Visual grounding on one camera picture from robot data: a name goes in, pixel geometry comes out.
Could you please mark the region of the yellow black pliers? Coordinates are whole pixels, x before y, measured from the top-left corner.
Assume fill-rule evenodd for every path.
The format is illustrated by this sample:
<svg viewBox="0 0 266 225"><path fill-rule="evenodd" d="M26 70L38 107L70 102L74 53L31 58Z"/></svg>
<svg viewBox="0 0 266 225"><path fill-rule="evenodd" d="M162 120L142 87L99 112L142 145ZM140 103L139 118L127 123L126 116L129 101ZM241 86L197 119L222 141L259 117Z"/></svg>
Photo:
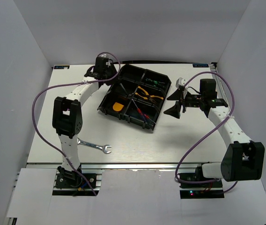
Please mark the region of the yellow black pliers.
<svg viewBox="0 0 266 225"><path fill-rule="evenodd" d="M142 88L141 86L137 87L137 90L134 93L136 96L139 96L140 98L144 99L144 100L149 100L149 93Z"/></svg>
<svg viewBox="0 0 266 225"><path fill-rule="evenodd" d="M164 100L163 97L155 96L155 95L146 95L144 99L150 101L153 104L158 104L160 100Z"/></svg>

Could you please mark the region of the black handled claw hammer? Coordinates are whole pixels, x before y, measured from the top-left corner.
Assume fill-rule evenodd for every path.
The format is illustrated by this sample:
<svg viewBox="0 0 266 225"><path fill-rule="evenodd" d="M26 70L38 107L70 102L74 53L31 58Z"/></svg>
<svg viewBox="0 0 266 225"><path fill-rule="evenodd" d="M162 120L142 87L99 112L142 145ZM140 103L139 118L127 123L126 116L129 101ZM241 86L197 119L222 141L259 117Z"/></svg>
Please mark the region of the black handled claw hammer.
<svg viewBox="0 0 266 225"><path fill-rule="evenodd" d="M131 96L133 94L133 91L135 90L134 83L130 81L123 80L121 82L118 82L117 85L118 87L116 91L126 97Z"/></svg>

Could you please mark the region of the orange tape measure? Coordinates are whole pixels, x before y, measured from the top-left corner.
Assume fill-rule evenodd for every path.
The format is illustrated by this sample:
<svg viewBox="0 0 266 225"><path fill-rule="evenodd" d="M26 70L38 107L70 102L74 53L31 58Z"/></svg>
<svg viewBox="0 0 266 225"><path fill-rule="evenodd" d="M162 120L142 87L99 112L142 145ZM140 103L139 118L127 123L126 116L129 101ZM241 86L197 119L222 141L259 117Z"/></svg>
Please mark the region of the orange tape measure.
<svg viewBox="0 0 266 225"><path fill-rule="evenodd" d="M122 111L124 108L124 105L118 102L115 102L114 105L112 106L112 109L116 112Z"/></svg>

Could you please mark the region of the silver open-end wrench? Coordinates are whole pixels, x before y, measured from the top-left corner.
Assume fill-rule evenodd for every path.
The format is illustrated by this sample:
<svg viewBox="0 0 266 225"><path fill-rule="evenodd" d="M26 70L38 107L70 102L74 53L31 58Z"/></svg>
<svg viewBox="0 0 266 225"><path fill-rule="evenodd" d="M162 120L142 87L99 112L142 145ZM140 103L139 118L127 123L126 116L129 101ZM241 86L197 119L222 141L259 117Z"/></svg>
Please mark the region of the silver open-end wrench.
<svg viewBox="0 0 266 225"><path fill-rule="evenodd" d="M109 148L111 148L111 145L98 145L98 144L83 141L80 138L77 139L77 144L100 150L104 154L111 154L111 150L109 150Z"/></svg>

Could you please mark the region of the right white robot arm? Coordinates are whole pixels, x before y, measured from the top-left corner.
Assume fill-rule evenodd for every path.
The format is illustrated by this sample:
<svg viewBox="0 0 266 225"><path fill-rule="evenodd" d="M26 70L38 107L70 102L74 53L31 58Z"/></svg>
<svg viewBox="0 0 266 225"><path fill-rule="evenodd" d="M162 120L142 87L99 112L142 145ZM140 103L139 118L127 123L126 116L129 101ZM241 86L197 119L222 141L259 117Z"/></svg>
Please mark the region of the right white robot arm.
<svg viewBox="0 0 266 225"><path fill-rule="evenodd" d="M201 79L198 94L191 94L185 85L185 79L176 82L177 90L167 99L174 100L175 105L164 114L180 118L188 107L199 108L218 128L227 151L221 162L204 163L194 175L195 183L207 186L212 179L226 181L259 180L262 175L265 147L261 142L254 142L229 115L229 106L217 97L216 81Z"/></svg>

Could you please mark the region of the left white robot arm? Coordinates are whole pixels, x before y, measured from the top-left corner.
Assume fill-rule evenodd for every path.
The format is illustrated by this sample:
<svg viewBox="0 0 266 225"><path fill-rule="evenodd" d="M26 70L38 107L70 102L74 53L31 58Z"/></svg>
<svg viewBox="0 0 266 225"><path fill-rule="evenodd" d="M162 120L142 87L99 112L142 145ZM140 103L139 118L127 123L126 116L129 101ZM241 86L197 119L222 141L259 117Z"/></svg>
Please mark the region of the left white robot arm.
<svg viewBox="0 0 266 225"><path fill-rule="evenodd" d="M87 99L99 88L116 81L119 70L113 65L111 54L102 52L96 57L95 65L88 69L82 83L64 97L54 100L52 126L58 134L63 152L62 169L69 171L66 182L77 187L82 182L82 175L76 170L81 166L77 138L83 127L81 108Z"/></svg>

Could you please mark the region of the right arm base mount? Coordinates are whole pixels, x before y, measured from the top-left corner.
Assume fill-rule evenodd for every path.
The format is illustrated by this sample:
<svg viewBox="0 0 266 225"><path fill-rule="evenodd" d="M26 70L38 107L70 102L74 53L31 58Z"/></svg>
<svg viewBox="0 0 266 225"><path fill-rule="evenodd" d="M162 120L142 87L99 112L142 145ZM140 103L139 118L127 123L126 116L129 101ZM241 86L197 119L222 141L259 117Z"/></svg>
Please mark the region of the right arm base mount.
<svg viewBox="0 0 266 225"><path fill-rule="evenodd" d="M178 181L180 199L220 199L224 198L222 181L189 184Z"/></svg>

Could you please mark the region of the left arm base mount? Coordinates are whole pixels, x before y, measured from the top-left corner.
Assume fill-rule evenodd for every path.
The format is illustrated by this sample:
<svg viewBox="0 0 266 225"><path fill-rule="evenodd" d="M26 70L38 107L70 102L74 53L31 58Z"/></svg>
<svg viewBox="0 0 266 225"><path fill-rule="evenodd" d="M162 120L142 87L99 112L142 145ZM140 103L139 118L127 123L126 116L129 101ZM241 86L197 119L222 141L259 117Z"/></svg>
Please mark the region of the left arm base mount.
<svg viewBox="0 0 266 225"><path fill-rule="evenodd" d="M94 192L98 194L102 175L98 173L83 173ZM53 185L53 196L95 196L86 180L74 171L67 171L61 166L57 168Z"/></svg>

